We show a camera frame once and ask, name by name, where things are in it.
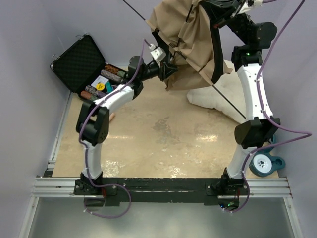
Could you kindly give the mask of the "beige fabric pet tent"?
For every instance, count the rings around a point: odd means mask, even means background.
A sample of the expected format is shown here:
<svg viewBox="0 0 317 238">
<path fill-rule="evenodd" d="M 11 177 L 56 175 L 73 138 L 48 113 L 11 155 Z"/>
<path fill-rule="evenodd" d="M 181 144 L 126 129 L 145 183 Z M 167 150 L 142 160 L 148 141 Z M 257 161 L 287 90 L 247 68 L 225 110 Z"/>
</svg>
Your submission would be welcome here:
<svg viewBox="0 0 317 238">
<path fill-rule="evenodd" d="M 173 23 L 173 1 L 164 0 L 154 7 L 146 23 L 158 40 L 162 40 L 167 50 L 173 54 L 172 64 L 178 71 L 164 82 L 166 90 L 190 90 L 216 84 L 224 75 L 232 72 L 223 58 L 219 30 L 210 26 L 205 10 L 198 3 L 197 18 L 190 25 L 190 36 L 182 43 L 182 53 L 175 52 L 177 43 L 176 25 Z"/>
</svg>

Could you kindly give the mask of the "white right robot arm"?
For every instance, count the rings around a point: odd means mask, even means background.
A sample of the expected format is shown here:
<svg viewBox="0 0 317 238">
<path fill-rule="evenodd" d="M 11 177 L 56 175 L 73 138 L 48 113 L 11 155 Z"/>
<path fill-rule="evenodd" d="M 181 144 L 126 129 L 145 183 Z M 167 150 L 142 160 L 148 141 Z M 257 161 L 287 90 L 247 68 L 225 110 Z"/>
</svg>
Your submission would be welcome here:
<svg viewBox="0 0 317 238">
<path fill-rule="evenodd" d="M 217 195 L 233 195 L 238 189 L 249 191 L 245 170 L 253 155 L 268 142 L 278 129 L 280 119 L 274 118 L 268 105 L 260 68 L 262 50 L 271 46 L 277 34 L 272 22 L 254 23 L 246 14 L 261 6 L 260 0 L 204 0 L 201 6 L 210 20 L 213 44 L 220 45 L 219 29 L 228 26 L 244 43 L 233 48 L 231 61 L 242 84 L 246 104 L 246 120 L 235 128 L 237 147 L 234 156 L 211 191 Z"/>
</svg>

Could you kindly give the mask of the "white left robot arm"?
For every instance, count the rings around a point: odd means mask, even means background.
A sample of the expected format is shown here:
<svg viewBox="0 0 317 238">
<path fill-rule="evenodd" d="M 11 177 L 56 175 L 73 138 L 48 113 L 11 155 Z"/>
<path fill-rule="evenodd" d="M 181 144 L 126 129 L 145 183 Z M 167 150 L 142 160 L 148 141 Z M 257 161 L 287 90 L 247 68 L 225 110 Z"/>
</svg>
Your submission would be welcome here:
<svg viewBox="0 0 317 238">
<path fill-rule="evenodd" d="M 76 195 L 106 195 L 107 189 L 116 189 L 113 182 L 103 182 L 101 153 L 103 142 L 108 136 L 110 116 L 126 103 L 134 100 L 143 90 L 143 82 L 153 77 L 165 80 L 177 67 L 172 64 L 172 56 L 154 56 L 145 64 L 141 56 L 129 61 L 128 70 L 117 73 L 115 89 L 93 102 L 84 102 L 76 125 L 79 143 L 84 148 L 84 169 L 75 181 Z"/>
</svg>

